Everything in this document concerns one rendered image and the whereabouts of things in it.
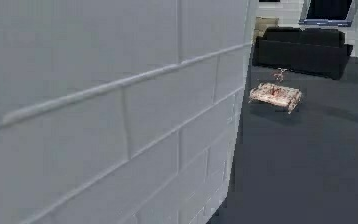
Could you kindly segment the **small reddish twig plant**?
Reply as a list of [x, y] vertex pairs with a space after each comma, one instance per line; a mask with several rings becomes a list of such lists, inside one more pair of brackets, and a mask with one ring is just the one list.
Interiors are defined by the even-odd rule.
[[273, 74], [275, 81], [280, 83], [284, 80], [284, 73], [286, 72], [286, 69], [279, 68], [277, 72]]

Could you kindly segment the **tan cardboard box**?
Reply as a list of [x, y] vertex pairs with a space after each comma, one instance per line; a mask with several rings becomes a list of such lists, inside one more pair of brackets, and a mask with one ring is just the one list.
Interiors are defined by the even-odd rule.
[[277, 27], [279, 19], [274, 17], [257, 17], [255, 21], [254, 35], [253, 40], [256, 40], [257, 37], [262, 37], [269, 27]]

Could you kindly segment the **black sofa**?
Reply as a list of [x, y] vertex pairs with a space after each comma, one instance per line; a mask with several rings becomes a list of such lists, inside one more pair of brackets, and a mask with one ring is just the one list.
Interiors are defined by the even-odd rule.
[[352, 50], [337, 29], [270, 27], [255, 40], [252, 64], [339, 80]]

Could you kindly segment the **grey framed window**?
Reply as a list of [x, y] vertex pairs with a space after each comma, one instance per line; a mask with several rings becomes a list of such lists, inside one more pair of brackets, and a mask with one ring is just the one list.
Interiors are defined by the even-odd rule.
[[299, 25], [350, 27], [358, 0], [304, 0]]

